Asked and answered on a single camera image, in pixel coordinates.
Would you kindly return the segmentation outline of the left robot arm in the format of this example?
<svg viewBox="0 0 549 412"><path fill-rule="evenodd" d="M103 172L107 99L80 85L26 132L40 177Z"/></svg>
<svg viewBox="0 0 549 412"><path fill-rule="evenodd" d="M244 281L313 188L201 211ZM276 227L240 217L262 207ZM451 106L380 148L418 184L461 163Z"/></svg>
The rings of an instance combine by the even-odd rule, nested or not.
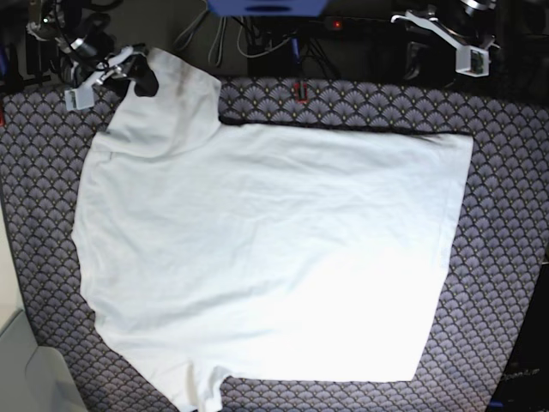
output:
<svg viewBox="0 0 549 412"><path fill-rule="evenodd" d="M431 33L455 51L455 72L472 78L490 73L490 51L498 49L494 1L436 1L424 9L395 12L390 22Z"/></svg>

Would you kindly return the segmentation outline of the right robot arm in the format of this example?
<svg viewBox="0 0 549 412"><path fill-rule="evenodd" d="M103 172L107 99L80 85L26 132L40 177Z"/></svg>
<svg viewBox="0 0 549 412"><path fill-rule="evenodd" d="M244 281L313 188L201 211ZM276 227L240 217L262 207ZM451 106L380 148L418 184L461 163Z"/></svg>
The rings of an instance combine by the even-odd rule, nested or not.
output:
<svg viewBox="0 0 549 412"><path fill-rule="evenodd" d="M31 1L27 33L39 42L56 45L61 59L57 73L68 85L64 92L69 111L95 104L94 89L105 87L124 96L132 87L139 97L153 97L159 83L148 64L144 44L117 46L106 32L109 13L121 1Z"/></svg>

